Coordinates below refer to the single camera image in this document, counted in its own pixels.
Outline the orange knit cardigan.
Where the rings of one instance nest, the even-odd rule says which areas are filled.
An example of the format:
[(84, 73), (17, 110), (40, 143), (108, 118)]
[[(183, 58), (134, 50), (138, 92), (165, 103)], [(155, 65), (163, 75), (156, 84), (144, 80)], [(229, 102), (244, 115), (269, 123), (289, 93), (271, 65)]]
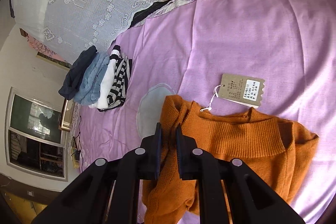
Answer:
[(317, 151), (319, 138), (298, 122), (255, 109), (215, 116), (197, 102), (167, 96), (161, 113), (161, 171), (157, 181), (144, 181), (145, 223), (177, 223), (185, 212), (199, 213), (198, 184), (179, 177), (175, 130), (194, 138), (215, 158), (242, 159), (281, 198), (291, 203)]

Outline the gold picture frame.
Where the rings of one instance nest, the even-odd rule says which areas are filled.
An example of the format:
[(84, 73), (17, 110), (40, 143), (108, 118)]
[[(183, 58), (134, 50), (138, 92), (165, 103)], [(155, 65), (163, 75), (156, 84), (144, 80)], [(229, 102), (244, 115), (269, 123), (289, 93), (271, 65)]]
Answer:
[(72, 118), (74, 115), (75, 103), (73, 100), (65, 99), (59, 119), (59, 129), (70, 132), (72, 128)]

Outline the folded navy garment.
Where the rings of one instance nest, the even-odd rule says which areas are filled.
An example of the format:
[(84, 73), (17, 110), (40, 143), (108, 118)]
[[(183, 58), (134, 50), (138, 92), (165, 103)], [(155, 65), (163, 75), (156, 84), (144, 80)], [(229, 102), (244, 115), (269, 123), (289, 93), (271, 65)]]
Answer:
[(97, 48), (91, 46), (87, 50), (82, 51), (77, 60), (73, 63), (69, 72), (66, 74), (62, 87), (58, 91), (66, 100), (72, 100), (79, 91), (84, 73), (96, 55)]

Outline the folded black white striped garment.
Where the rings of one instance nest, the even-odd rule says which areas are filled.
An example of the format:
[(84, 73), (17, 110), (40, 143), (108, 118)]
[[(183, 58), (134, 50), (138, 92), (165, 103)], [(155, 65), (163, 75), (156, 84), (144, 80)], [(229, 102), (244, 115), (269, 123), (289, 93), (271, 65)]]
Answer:
[(105, 109), (98, 109), (100, 112), (121, 107), (126, 101), (133, 60), (129, 59), (125, 53), (121, 52), (121, 47), (119, 45), (114, 45), (111, 51), (111, 55), (112, 54), (118, 56), (114, 82), (107, 97), (108, 107)]

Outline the brown paper clothing tag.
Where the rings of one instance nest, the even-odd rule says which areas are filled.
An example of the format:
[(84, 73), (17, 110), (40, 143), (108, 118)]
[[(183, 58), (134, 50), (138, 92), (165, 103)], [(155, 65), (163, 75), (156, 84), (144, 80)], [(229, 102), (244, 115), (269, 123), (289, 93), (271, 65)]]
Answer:
[(224, 73), (220, 84), (214, 87), (209, 104), (201, 112), (212, 110), (214, 98), (257, 109), (261, 106), (264, 88), (264, 79)]

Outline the framed window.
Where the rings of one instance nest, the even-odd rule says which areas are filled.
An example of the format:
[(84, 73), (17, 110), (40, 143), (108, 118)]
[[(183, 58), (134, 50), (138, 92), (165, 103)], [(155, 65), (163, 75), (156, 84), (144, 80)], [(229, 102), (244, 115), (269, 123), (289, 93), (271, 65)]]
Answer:
[(6, 108), (7, 165), (42, 178), (67, 181), (66, 133), (61, 112), (51, 104), (10, 88)]

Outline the folded light blue fleece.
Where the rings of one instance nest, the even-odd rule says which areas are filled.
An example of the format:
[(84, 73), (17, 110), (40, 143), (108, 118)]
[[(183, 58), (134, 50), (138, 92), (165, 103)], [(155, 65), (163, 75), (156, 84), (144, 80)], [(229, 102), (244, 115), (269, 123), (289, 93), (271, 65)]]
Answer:
[(100, 97), (100, 85), (106, 73), (110, 57), (107, 52), (99, 52), (86, 69), (79, 91), (73, 100), (83, 106), (96, 103)]

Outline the purple bed sheet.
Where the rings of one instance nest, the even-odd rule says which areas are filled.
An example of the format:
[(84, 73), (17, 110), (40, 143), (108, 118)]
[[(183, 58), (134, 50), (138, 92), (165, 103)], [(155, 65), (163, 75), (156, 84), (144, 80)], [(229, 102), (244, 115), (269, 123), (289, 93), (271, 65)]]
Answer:
[(335, 0), (176, 0), (120, 34), (132, 61), (126, 101), (80, 110), (82, 168), (121, 158), (152, 134), (166, 96), (178, 94), (215, 115), (245, 107), (213, 98), (223, 74), (265, 81), (259, 111), (298, 121), (319, 136), (293, 200), (306, 223), (335, 195)]

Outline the pink floral pillow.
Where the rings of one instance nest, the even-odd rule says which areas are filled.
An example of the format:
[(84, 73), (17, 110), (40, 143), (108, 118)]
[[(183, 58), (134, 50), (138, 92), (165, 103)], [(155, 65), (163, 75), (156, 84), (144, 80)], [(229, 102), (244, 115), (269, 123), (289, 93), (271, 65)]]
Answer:
[(32, 36), (27, 35), (27, 42), (30, 45), (30, 47), (36, 50), (37, 52), (49, 58), (65, 62), (65, 60), (61, 56), (59, 56), (57, 53), (49, 49), (47, 46), (45, 46), (43, 43), (39, 42), (37, 39), (33, 38)]

